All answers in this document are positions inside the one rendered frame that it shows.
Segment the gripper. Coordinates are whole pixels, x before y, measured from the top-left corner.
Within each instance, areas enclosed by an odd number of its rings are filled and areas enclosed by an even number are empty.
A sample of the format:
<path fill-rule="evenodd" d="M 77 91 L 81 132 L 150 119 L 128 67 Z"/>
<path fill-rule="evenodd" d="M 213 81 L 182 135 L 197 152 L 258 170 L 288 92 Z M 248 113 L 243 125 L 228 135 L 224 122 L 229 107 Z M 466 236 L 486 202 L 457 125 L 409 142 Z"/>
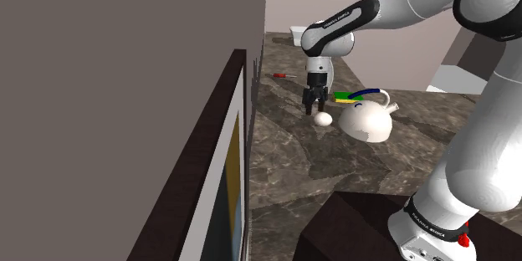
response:
<path fill-rule="evenodd" d="M 316 100 L 315 93 L 318 100 L 318 111 L 324 112 L 325 102 L 328 100 L 328 74 L 327 73 L 308 73 L 306 89 L 303 89 L 302 104 L 305 108 L 305 114 L 311 115 L 312 105 Z"/>

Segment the white egg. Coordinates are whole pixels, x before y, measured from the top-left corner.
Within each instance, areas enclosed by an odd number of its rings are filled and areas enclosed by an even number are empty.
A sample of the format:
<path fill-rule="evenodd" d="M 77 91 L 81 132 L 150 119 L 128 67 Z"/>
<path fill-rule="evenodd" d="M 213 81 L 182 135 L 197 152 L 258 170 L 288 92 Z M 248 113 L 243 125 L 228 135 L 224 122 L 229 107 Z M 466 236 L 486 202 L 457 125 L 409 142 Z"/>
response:
<path fill-rule="evenodd" d="M 314 116 L 314 123 L 317 126 L 326 127 L 326 126 L 331 125 L 332 122 L 333 122 L 332 116 L 326 112 L 318 112 Z"/>

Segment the green and yellow sponge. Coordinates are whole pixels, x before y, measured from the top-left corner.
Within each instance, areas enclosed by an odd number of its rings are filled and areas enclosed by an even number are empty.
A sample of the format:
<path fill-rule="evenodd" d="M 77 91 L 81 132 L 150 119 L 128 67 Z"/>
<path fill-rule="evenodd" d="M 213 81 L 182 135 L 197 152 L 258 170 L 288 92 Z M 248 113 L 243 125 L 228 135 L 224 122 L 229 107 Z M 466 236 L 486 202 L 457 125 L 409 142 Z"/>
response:
<path fill-rule="evenodd" d="M 353 104 L 355 102 L 364 100 L 362 95 L 349 99 L 351 92 L 336 91 L 332 94 L 332 101 L 335 103 Z"/>

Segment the white bowl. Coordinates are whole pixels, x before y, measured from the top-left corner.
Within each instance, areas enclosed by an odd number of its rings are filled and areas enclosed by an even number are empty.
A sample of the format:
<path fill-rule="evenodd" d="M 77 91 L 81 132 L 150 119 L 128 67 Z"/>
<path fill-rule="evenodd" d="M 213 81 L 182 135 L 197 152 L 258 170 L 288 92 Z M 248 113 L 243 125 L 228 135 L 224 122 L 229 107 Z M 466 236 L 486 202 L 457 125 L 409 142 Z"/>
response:
<path fill-rule="evenodd" d="M 302 35 L 306 29 L 307 28 L 305 26 L 291 26 L 289 28 L 291 35 L 292 35 L 292 39 L 293 39 L 293 45 L 295 47 L 301 46 Z"/>

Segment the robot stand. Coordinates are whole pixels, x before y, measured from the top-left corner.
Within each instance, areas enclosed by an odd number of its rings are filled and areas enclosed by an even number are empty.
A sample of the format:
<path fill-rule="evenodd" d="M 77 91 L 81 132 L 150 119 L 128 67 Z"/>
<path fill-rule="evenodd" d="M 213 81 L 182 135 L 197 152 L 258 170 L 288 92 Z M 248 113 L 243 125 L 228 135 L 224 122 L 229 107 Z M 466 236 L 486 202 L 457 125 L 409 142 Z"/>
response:
<path fill-rule="evenodd" d="M 405 261 L 387 219 L 406 196 L 333 192 L 299 236 L 293 261 Z M 478 261 L 522 261 L 522 236 L 481 214 L 469 221 Z"/>

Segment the dark framed wall picture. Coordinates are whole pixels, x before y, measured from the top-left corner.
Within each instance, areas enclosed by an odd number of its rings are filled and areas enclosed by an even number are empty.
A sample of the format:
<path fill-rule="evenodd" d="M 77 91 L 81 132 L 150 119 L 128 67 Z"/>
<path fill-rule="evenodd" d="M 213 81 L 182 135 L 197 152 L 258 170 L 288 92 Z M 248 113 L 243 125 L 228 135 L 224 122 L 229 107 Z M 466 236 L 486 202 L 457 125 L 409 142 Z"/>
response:
<path fill-rule="evenodd" d="M 232 52 L 126 261 L 238 261 L 246 240 L 247 52 Z"/>

